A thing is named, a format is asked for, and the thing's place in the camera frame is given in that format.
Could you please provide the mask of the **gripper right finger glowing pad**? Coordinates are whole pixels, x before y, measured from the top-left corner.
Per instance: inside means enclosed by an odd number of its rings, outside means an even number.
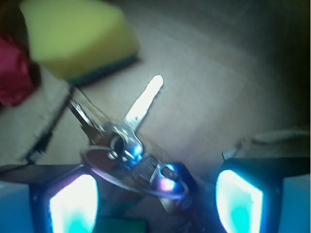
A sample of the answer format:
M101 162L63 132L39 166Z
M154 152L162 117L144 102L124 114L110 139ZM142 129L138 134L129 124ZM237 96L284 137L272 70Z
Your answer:
M227 159L217 177L215 199L228 233L309 233L310 159Z

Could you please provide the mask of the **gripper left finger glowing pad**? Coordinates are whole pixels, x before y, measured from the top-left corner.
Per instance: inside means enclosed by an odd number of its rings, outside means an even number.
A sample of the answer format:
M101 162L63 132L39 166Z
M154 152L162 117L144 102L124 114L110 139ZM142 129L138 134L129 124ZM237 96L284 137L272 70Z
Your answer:
M0 168L2 233L90 233L98 184L84 165L5 165Z

